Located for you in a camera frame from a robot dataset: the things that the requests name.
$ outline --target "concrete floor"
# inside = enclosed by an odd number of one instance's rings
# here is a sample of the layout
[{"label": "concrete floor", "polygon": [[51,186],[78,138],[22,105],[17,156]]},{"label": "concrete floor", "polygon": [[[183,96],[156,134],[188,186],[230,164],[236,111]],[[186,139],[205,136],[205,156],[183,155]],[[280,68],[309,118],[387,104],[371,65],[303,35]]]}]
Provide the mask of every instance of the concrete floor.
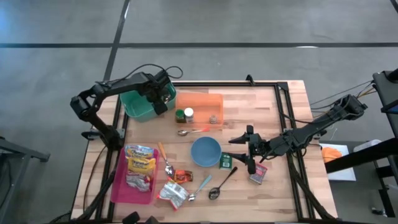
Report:
[{"label": "concrete floor", "polygon": [[[123,3],[0,0],[0,43],[112,43]],[[129,6],[121,42],[398,42],[397,21],[388,0],[138,0]],[[247,74],[256,80],[304,80],[315,102],[372,79],[374,72],[397,68],[397,50],[119,49],[111,78],[143,63],[178,65],[183,80],[243,80]],[[110,51],[0,48],[0,134],[51,153],[46,164],[31,162],[13,223],[45,223],[71,208],[87,145],[80,133],[90,126],[69,101],[103,79]],[[333,139],[391,138],[378,96],[361,101],[369,106],[366,114],[336,124]],[[339,194],[335,201],[338,210],[352,207]],[[360,217],[352,211],[339,215]]]}]

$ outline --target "wooden table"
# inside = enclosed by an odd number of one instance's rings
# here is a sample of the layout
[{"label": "wooden table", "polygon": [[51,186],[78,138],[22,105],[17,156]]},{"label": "wooden table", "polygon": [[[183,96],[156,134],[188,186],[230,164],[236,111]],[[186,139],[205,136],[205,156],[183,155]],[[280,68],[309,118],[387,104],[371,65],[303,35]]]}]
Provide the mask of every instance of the wooden table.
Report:
[{"label": "wooden table", "polygon": [[[307,93],[303,81],[288,81],[290,97],[297,119],[312,120]],[[181,87],[178,91],[221,93],[224,97],[223,129],[214,129],[209,133],[195,133],[185,137],[177,135],[177,125],[174,121],[174,111],[168,111],[156,119],[146,123],[138,123],[133,119],[128,122],[126,144],[140,144],[157,148],[157,142],[163,142],[169,162],[177,169],[192,170],[193,182],[183,186],[189,191],[195,191],[208,174],[213,176],[209,184],[197,195],[194,202],[186,201],[178,211],[173,211],[169,202],[153,199],[150,205],[134,205],[117,203],[114,210],[114,221],[120,222],[130,213],[137,211],[141,221],[151,215],[160,222],[291,222],[296,221],[296,212],[286,157],[277,157],[264,161],[267,168],[262,185],[248,181],[247,168],[243,163],[234,160],[233,165],[238,171],[231,176],[217,200],[208,199],[208,191],[217,187],[228,175],[228,171],[219,170],[218,166],[202,168],[193,163],[190,158],[190,146],[200,136],[212,136],[220,144],[224,152],[244,153],[247,145],[232,145],[228,141],[243,134],[246,125],[254,126],[255,133],[263,139],[270,139],[281,133],[280,120],[275,102],[275,91],[269,87]],[[98,116],[111,124],[117,97],[107,98]],[[83,195],[88,177],[98,153],[103,148],[100,140],[89,143],[83,170],[80,177],[72,217],[82,213]],[[102,178],[105,154],[97,166],[88,191],[89,204],[98,193]],[[333,216],[337,216],[336,208],[330,190],[328,177],[323,164],[319,147],[309,146],[304,157],[309,186],[320,203]],[[166,181],[165,162],[159,161],[155,193],[163,187]],[[105,198],[104,214],[108,211],[110,190]],[[300,193],[304,214],[307,214],[303,193]]]}]

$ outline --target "orange plastic tray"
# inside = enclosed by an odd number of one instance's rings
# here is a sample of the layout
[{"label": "orange plastic tray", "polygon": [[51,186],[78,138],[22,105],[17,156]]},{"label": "orange plastic tray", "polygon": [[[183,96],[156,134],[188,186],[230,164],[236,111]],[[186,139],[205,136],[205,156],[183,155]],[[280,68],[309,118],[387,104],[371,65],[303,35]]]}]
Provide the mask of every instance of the orange plastic tray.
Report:
[{"label": "orange plastic tray", "polygon": [[[193,109],[193,123],[177,123],[186,128],[222,128],[223,117],[223,95],[211,93],[177,93],[175,109]],[[216,124],[210,124],[210,116],[217,117]]]}]

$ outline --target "metal spoon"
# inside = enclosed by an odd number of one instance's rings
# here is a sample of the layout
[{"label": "metal spoon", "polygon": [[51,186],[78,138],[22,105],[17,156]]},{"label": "metal spoon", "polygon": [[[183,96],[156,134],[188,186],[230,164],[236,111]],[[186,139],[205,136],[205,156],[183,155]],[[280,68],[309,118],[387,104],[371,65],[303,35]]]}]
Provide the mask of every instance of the metal spoon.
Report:
[{"label": "metal spoon", "polygon": [[189,133],[205,132],[205,131],[209,131],[209,130],[210,130],[209,128],[205,128],[205,129],[202,129],[202,130],[192,130],[192,131],[179,130],[179,131],[177,131],[177,134],[179,136],[186,136]]},{"label": "metal spoon", "polygon": [[163,144],[161,142],[158,142],[157,145],[158,145],[158,147],[159,147],[159,149],[160,149],[160,151],[162,153],[164,161],[166,162],[166,168],[165,168],[166,174],[169,177],[173,178],[173,176],[174,176],[174,168],[167,161],[166,153],[164,152],[164,148],[163,148]]},{"label": "metal spoon", "polygon": [[211,175],[209,175],[204,181],[203,183],[201,183],[200,187],[198,188],[197,191],[195,191],[195,193],[190,194],[188,201],[192,202],[195,200],[195,198],[197,197],[197,193],[211,180]]},{"label": "metal spoon", "polygon": [[225,178],[224,182],[219,186],[219,187],[213,187],[210,192],[209,192],[209,198],[210,200],[215,200],[218,198],[218,196],[220,195],[220,187],[226,182],[226,180],[228,180],[229,177],[232,176],[232,174],[234,174],[236,171],[238,170],[237,167],[234,167],[234,169],[232,169],[232,171],[229,173],[229,175]]}]

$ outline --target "green plastic container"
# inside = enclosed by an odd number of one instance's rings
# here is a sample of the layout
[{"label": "green plastic container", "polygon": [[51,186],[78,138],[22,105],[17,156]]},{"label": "green plastic container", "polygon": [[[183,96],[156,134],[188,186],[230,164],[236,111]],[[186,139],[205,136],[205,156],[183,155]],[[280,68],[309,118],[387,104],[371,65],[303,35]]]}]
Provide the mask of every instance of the green plastic container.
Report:
[{"label": "green plastic container", "polygon": [[[171,94],[171,100],[166,103],[166,106],[168,110],[171,110],[175,107],[175,96],[177,93],[171,83],[166,87]],[[145,122],[157,116],[152,103],[149,103],[145,96],[140,96],[137,91],[121,93],[120,101],[124,105],[126,114],[138,122]]]}]

